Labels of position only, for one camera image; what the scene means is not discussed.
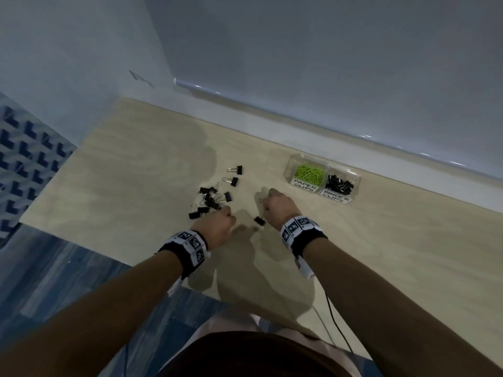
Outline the person's left forearm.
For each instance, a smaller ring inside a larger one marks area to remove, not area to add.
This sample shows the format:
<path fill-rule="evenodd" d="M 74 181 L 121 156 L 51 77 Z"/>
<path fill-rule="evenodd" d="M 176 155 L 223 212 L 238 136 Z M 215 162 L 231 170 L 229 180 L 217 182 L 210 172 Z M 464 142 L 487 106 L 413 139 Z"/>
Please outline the person's left forearm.
<path fill-rule="evenodd" d="M 0 377 L 96 377 L 182 271 L 161 251 L 107 281 L 0 353 Z"/>

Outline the black left wristband with markers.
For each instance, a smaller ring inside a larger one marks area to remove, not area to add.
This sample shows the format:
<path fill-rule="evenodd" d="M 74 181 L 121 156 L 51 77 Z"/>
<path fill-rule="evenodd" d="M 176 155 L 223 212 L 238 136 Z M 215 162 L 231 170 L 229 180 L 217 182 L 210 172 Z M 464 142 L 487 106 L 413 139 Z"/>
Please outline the black left wristband with markers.
<path fill-rule="evenodd" d="M 180 279 L 188 278 L 201 264 L 211 257 L 207 242 L 201 233 L 184 230 L 169 237 L 158 252 L 174 253 L 181 263 L 183 272 Z"/>

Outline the heap of green paper clips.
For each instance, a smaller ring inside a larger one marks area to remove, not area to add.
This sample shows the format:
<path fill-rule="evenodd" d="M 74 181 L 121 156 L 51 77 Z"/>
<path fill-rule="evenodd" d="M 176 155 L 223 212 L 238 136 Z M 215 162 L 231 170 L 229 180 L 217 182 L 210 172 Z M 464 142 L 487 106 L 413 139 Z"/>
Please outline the heap of green paper clips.
<path fill-rule="evenodd" d="M 309 164 L 302 164 L 297 167 L 294 177 L 298 180 L 302 180 L 308 184 L 319 187 L 322 185 L 324 173 L 325 171 L 323 168 L 311 166 Z"/>

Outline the blue patterned foam panel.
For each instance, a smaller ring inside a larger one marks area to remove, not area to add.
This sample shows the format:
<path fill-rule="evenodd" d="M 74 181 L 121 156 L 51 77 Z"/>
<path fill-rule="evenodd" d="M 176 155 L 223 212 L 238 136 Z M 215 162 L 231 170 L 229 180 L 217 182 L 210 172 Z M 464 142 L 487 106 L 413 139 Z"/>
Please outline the blue patterned foam panel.
<path fill-rule="evenodd" d="M 0 92 L 0 249 L 76 146 Z"/>

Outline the person's right hand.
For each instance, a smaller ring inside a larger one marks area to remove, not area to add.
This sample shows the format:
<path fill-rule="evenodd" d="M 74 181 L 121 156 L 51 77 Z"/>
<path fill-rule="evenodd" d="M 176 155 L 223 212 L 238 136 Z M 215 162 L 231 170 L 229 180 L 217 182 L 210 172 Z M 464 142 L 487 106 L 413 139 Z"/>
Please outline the person's right hand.
<path fill-rule="evenodd" d="M 281 202 L 274 211 L 263 212 L 265 220 L 277 231 L 280 231 L 285 223 L 294 217 L 303 215 L 295 202 L 281 192 Z"/>

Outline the person's right forearm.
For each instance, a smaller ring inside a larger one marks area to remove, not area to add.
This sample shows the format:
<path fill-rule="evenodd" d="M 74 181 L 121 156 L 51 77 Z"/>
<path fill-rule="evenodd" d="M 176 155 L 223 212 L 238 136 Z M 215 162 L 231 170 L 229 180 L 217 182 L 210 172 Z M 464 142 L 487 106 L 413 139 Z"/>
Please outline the person's right forearm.
<path fill-rule="evenodd" d="M 503 377 L 503 369 L 325 238 L 303 258 L 386 377 Z"/>

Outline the black right wristband with markers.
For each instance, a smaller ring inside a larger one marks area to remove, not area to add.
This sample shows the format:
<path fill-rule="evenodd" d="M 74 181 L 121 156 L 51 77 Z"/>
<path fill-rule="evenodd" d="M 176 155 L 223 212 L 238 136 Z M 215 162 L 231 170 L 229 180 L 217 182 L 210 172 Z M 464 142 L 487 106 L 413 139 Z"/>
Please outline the black right wristband with markers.
<path fill-rule="evenodd" d="M 305 215 L 298 215 L 287 221 L 281 227 L 280 235 L 295 258 L 303 257 L 305 247 L 313 240 L 327 239 L 321 227 Z"/>

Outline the boxed heap of binder clips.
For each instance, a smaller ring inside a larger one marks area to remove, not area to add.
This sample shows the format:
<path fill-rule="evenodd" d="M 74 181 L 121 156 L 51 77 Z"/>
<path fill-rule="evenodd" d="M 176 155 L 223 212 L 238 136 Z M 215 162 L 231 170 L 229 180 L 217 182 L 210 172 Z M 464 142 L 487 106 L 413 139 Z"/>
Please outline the boxed heap of binder clips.
<path fill-rule="evenodd" d="M 328 175 L 324 188 L 343 196 L 349 196 L 354 187 L 354 182 L 350 180 L 344 180 L 337 175 Z"/>

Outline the person's dark shirt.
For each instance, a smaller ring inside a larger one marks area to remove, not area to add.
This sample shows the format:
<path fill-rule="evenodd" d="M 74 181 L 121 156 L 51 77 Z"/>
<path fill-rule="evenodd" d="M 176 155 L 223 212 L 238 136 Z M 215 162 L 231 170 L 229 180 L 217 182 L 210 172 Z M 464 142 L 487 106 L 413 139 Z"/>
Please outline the person's dark shirt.
<path fill-rule="evenodd" d="M 299 342 L 251 331 L 198 338 L 155 377 L 352 377 L 335 361 Z"/>

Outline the white wrist connector tag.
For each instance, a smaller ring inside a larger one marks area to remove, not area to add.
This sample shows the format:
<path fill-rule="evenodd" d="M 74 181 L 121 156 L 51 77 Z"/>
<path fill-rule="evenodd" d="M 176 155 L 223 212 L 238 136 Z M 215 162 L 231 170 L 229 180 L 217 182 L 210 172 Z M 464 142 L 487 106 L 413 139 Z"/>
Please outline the white wrist connector tag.
<path fill-rule="evenodd" d="M 294 261 L 299 272 L 305 279 L 312 279 L 315 277 L 315 274 L 312 271 L 311 267 L 302 256 L 296 256 Z"/>

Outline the pile of black binder clips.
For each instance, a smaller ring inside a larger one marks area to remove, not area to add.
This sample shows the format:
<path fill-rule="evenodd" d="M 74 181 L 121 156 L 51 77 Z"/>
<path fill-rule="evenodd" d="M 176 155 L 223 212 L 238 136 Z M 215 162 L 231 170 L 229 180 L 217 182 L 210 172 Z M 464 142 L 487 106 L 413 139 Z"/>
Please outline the pile of black binder clips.
<path fill-rule="evenodd" d="M 191 210 L 188 213 L 190 220 L 197 220 L 210 212 L 221 210 L 224 205 L 234 201 L 229 188 L 237 187 L 240 176 L 243 175 L 243 165 L 227 168 L 226 172 L 229 175 L 222 177 L 216 184 L 199 187 L 196 199 L 191 204 Z"/>

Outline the black wristband with markers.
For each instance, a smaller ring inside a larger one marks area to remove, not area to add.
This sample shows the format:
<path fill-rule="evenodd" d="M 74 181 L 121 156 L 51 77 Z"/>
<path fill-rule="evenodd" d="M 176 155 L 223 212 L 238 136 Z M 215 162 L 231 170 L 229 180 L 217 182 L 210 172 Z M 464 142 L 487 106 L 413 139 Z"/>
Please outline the black wristband with markers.
<path fill-rule="evenodd" d="M 211 257 L 207 242 L 201 233 L 184 230 L 169 237 L 158 252 L 174 253 L 181 263 L 183 272 L 180 279 L 188 278 L 201 264 Z"/>
<path fill-rule="evenodd" d="M 287 221 L 281 227 L 280 235 L 295 258 L 303 257 L 305 247 L 313 240 L 327 239 L 321 227 L 305 215 L 298 215 Z"/>

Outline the clear plastic organizer box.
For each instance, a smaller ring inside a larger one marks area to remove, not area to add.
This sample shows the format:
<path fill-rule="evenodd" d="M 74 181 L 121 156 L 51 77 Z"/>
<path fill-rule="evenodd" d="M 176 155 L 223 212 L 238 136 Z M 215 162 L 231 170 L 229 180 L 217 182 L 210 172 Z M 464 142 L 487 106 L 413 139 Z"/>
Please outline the clear plastic organizer box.
<path fill-rule="evenodd" d="M 294 177 L 297 167 L 302 164 L 309 164 L 311 166 L 317 166 L 324 169 L 324 179 L 321 186 L 317 187 L 302 180 L 298 180 Z M 352 193 L 349 196 L 343 196 L 341 194 L 326 190 L 324 187 L 328 175 L 337 175 L 344 180 L 350 180 L 354 182 L 355 187 Z M 307 191 L 318 196 L 322 196 L 324 198 L 330 199 L 331 201 L 335 201 L 341 204 L 350 203 L 355 199 L 358 194 L 362 177 L 359 172 L 346 165 L 331 162 L 320 157 L 307 155 L 305 153 L 296 153 L 290 156 L 285 168 L 284 176 L 288 183 L 295 188 Z"/>

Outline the person's left hand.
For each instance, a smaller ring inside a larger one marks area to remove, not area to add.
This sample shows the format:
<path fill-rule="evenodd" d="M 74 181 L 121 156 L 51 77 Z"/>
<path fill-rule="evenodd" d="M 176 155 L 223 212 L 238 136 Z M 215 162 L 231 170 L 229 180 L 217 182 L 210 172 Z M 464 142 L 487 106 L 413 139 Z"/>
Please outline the person's left hand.
<path fill-rule="evenodd" d="M 190 229 L 199 233 L 204 238 L 207 250 L 211 252 L 222 246 L 229 239 L 233 228 L 218 228 L 218 210 L 216 210 L 196 220 Z"/>

